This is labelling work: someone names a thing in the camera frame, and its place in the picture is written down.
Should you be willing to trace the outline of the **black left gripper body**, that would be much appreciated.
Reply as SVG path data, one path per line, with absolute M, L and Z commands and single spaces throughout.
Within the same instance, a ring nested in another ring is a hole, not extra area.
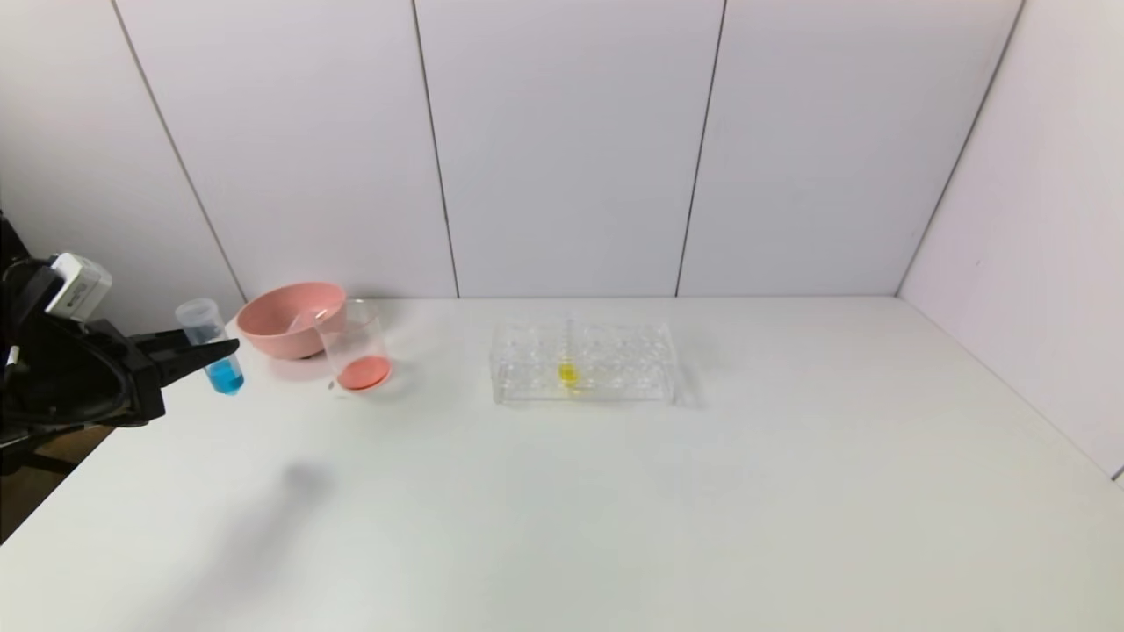
M 25 376 L 25 421 L 140 427 L 163 412 L 158 369 L 110 320 L 40 320 Z

